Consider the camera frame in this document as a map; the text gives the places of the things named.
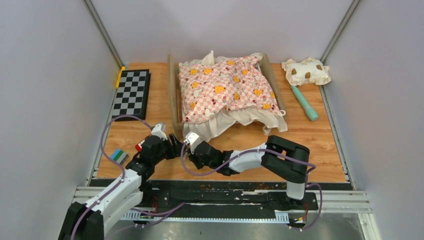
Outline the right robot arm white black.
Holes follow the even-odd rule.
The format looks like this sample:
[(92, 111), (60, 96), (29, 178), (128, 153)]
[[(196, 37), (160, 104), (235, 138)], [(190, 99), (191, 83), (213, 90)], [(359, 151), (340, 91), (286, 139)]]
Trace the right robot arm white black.
[(210, 173), (231, 176), (246, 170), (265, 168), (286, 180), (286, 204), (298, 209), (306, 201), (307, 175), (315, 168), (309, 162), (310, 149), (288, 139), (271, 135), (259, 146), (246, 150), (220, 151), (201, 140), (194, 132), (186, 135), (181, 148), (181, 160), (189, 160), (200, 170), (207, 166)]

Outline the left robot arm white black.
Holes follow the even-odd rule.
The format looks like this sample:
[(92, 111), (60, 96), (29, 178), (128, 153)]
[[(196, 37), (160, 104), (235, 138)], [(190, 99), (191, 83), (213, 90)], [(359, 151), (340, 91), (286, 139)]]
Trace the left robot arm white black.
[(149, 135), (137, 145), (138, 152), (124, 172), (102, 192), (85, 203), (68, 208), (58, 238), (60, 240), (103, 240), (111, 228), (136, 205), (153, 201), (147, 180), (162, 160), (176, 158), (183, 147), (174, 134), (162, 139)]

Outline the pink checkered duck cushion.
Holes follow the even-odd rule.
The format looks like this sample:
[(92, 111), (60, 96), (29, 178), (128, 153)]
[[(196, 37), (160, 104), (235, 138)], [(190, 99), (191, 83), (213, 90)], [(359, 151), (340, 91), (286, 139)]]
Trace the pink checkered duck cushion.
[(286, 107), (274, 71), (264, 53), (180, 62), (169, 68), (180, 114), (172, 117), (176, 132), (198, 134), (209, 141), (234, 124), (263, 124), (263, 132), (288, 130)]

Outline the cream pillow brown spots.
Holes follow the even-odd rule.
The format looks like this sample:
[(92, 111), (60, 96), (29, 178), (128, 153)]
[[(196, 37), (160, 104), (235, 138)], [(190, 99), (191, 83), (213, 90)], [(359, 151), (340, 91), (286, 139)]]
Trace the cream pillow brown spots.
[(326, 85), (331, 82), (329, 67), (320, 60), (307, 58), (301, 62), (289, 59), (281, 63), (285, 71), (285, 77), (291, 86), (302, 86), (305, 84), (315, 84), (317, 86)]

